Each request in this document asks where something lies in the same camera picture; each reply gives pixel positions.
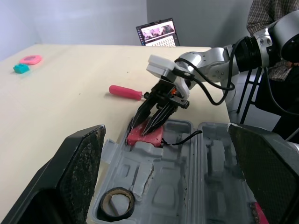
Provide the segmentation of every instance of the metal chair leg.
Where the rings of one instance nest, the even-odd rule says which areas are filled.
[[[254,79],[254,82],[253,82],[253,85],[252,85],[252,88],[251,88],[251,91],[250,91],[250,94],[249,94],[249,97],[248,97],[248,100],[247,100],[247,103],[246,103],[243,115],[242,115],[242,118],[241,118],[240,124],[244,124],[244,121],[245,121],[245,118],[246,118],[249,106],[252,103],[253,94],[254,94],[254,92],[256,90],[256,86],[257,86],[258,80],[259,80],[259,78],[261,76],[261,73],[262,73],[262,68],[258,68],[257,69],[257,73],[256,73],[256,77]]]
[[[243,103],[243,100],[244,100],[244,96],[245,96],[245,93],[246,93],[246,89],[247,89],[247,86],[248,86],[248,83],[249,83],[251,73],[252,73],[252,70],[249,70],[248,74],[247,74],[247,77],[246,77],[246,81],[245,81],[244,89],[243,89],[243,92],[242,92],[242,95],[241,95],[241,99],[240,99],[240,103],[239,103],[237,113],[240,113],[241,106],[242,106],[242,103]]]

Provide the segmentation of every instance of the laptop screen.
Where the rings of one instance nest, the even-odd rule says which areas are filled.
[[[136,27],[141,45],[144,46],[179,46],[173,19],[152,22]]]

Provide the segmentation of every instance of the white table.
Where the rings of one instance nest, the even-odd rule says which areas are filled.
[[[142,101],[111,96],[112,84],[150,91],[158,79],[145,69],[151,54],[176,59],[208,48],[100,45],[34,45],[0,62],[0,221],[36,171],[72,133],[104,124],[105,139],[119,141]],[[24,74],[13,66],[24,56],[43,61]],[[222,91],[206,84],[215,100]],[[171,117],[198,126],[228,123],[225,104],[213,106],[194,87],[187,110]]]

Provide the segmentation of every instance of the gray plastic case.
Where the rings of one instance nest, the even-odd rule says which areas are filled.
[[[102,159],[109,163],[106,177],[90,208],[91,219],[105,192],[123,187],[133,192],[135,210],[118,224],[250,224],[249,207],[255,199],[236,163],[227,125],[203,123],[203,133],[183,145],[154,147],[126,144],[129,128],[118,145],[108,140]],[[194,131],[188,121],[167,120],[163,138],[183,140]]]

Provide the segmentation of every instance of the white wall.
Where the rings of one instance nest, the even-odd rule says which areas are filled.
[[[30,0],[43,43],[140,45],[146,0]]]
[[[36,42],[38,35],[24,0],[0,0],[0,61]]]
[[[148,21],[172,17],[182,46],[221,47],[248,35],[252,0],[148,0]]]

